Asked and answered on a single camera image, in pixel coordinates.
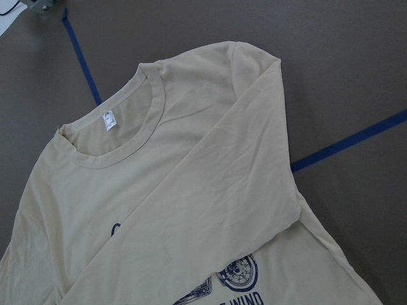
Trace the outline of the beige long sleeve printed shirt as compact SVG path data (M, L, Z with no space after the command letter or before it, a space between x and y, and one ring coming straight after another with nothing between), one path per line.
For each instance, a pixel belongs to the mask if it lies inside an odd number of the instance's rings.
M298 191L281 61L226 41L140 64L58 129L2 304L378 304Z

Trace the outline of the aluminium frame post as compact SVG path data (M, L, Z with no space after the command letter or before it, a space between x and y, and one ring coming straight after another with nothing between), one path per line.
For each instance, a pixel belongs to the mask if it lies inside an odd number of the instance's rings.
M35 11L40 15L47 14L59 2L59 0L19 0L26 5L28 9Z

